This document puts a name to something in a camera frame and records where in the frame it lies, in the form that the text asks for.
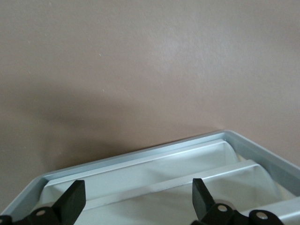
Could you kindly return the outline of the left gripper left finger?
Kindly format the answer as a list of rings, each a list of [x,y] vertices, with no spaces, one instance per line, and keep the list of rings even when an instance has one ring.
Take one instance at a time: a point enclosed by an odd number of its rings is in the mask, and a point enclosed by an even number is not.
[[[76,180],[51,207],[40,207],[18,221],[1,215],[2,225],[73,225],[86,204],[85,181]]]

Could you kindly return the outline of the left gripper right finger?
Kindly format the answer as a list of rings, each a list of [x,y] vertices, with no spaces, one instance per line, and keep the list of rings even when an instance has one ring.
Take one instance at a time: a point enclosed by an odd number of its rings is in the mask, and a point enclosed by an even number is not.
[[[216,203],[202,179],[192,182],[192,203],[197,215],[193,225],[282,225],[272,212],[252,210],[244,216],[224,203]]]

